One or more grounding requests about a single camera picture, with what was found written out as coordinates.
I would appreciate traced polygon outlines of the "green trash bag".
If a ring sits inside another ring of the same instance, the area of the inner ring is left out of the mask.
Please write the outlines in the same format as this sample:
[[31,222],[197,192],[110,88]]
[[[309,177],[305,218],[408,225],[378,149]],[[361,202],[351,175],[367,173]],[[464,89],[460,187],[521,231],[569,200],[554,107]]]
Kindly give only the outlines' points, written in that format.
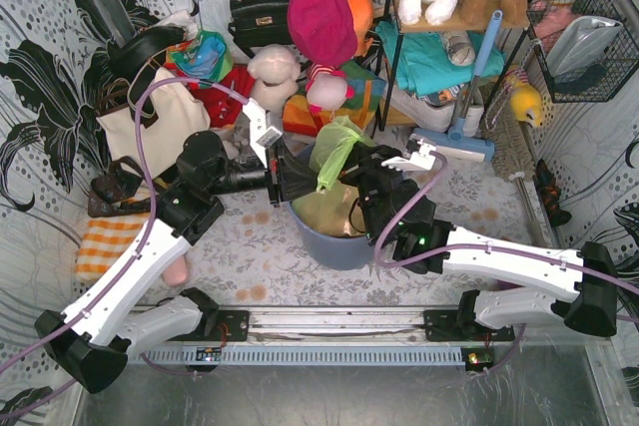
[[365,235],[357,189],[338,179],[357,145],[373,147],[374,142],[347,116],[335,117],[318,133],[309,166],[319,174],[319,185],[292,203],[297,217],[317,233],[337,238]]

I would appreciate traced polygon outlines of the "blue round trash bin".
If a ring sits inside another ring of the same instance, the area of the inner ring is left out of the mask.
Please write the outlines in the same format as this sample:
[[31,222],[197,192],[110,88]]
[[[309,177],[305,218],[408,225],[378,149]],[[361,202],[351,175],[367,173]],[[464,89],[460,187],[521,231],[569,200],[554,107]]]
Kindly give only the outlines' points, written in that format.
[[337,182],[288,205],[309,256],[333,270],[363,268],[373,261],[365,235],[358,191]]

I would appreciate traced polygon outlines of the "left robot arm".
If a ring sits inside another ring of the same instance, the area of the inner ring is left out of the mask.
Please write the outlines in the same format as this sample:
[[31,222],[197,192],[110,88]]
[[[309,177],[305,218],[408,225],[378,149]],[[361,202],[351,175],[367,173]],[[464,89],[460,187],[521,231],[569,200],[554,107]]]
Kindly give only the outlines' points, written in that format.
[[125,252],[79,299],[37,318],[35,328],[49,356],[88,392],[103,391],[130,359],[169,339],[222,337],[218,304],[194,287],[139,316],[131,310],[223,214],[222,195],[265,189],[278,204],[316,189],[317,173],[283,140],[265,154],[256,169],[245,170],[228,158],[217,134],[190,135],[177,158],[178,177],[151,197],[152,214]]

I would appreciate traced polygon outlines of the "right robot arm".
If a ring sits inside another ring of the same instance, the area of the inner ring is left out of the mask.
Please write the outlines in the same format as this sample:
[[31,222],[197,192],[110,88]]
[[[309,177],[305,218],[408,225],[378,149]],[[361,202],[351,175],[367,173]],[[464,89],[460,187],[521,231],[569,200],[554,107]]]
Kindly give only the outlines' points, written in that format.
[[623,315],[620,291],[637,285],[619,278],[605,246],[554,249],[489,237],[435,218],[429,191],[447,168],[429,144],[410,154],[389,146],[356,143],[338,175],[359,193],[365,234],[377,264],[417,274],[472,273],[508,284],[498,291],[461,296],[455,326],[473,334],[514,324],[560,322],[608,338]]

